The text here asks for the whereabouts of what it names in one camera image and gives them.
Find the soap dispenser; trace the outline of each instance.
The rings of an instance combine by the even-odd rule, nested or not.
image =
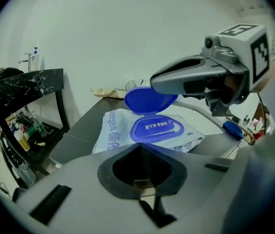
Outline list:
[[[34,47],[35,51],[31,55],[31,71],[38,71],[39,70],[39,54],[37,52],[37,47]]]

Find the robotic arm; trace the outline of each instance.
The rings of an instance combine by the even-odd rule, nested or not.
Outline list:
[[[229,116],[229,106],[257,92],[268,71],[265,26],[237,24],[206,36],[200,54],[165,66],[150,84],[158,93],[205,98],[212,116]]]

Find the wet wipes package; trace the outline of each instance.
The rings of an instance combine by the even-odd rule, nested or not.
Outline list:
[[[158,94],[151,87],[128,91],[125,103],[132,111],[117,109],[105,113],[92,153],[136,142],[152,143],[179,152],[190,151],[203,140],[204,135],[179,115],[156,114],[176,98],[176,95]]]

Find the faucet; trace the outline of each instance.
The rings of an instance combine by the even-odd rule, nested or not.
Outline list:
[[[30,65],[30,58],[31,58],[31,53],[24,53],[24,55],[28,55],[28,59],[27,60],[19,60],[18,63],[22,63],[22,62],[28,62],[28,72],[31,71],[31,65]]]

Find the blue object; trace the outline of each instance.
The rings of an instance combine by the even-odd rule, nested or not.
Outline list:
[[[132,126],[129,133],[131,139],[138,143],[154,143],[183,134],[184,126],[181,123],[167,116],[156,115],[176,99],[177,95],[159,94],[151,87],[129,90],[124,102],[135,114],[145,115]]]
[[[237,124],[231,121],[226,121],[223,124],[223,128],[226,129],[236,139],[243,139],[242,130]]]
[[[137,115],[153,115],[168,108],[178,95],[164,95],[151,87],[136,87],[127,91],[125,104]]]
[[[129,136],[138,143],[154,143],[177,137],[184,133],[184,126],[163,115],[148,115],[135,121]]]

